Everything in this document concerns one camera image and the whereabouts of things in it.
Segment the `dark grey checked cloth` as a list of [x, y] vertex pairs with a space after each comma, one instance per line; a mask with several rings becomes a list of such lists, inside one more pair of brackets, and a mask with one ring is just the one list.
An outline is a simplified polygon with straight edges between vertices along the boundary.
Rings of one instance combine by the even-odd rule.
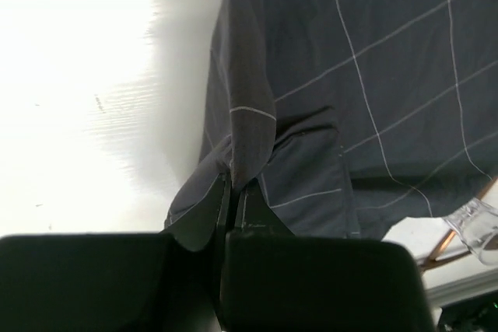
[[199, 163], [295, 233], [380, 239], [497, 175], [497, 0], [222, 0]]

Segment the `copper knife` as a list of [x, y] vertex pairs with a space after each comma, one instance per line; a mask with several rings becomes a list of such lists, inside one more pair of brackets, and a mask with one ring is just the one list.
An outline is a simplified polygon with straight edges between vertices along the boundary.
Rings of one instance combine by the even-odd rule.
[[[452, 214], [443, 217], [449, 230], [419, 263], [421, 273], [474, 255], [486, 266], [497, 265], [497, 208], [484, 202], [483, 198], [497, 182], [495, 176], [479, 194]], [[459, 238], [466, 251], [440, 259], [452, 241]]]

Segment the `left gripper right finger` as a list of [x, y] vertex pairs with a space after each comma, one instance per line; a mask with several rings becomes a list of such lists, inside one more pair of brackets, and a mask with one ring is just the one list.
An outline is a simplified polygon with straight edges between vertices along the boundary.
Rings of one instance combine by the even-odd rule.
[[277, 236], [293, 233], [268, 206], [259, 182], [252, 180], [240, 193], [233, 229]]

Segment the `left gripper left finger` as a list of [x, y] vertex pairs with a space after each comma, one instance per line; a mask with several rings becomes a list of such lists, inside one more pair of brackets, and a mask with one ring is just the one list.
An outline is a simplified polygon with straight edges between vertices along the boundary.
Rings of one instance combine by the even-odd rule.
[[205, 196], [167, 226], [167, 234], [189, 252], [203, 251], [216, 233], [219, 220], [222, 225], [226, 222], [223, 216], [230, 206], [230, 192], [230, 176], [218, 175]]

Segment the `small clear glass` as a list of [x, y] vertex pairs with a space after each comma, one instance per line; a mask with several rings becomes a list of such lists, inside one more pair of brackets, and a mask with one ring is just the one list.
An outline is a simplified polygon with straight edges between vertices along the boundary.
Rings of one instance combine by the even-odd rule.
[[444, 221], [482, 264], [497, 265], [497, 208], [474, 197]]

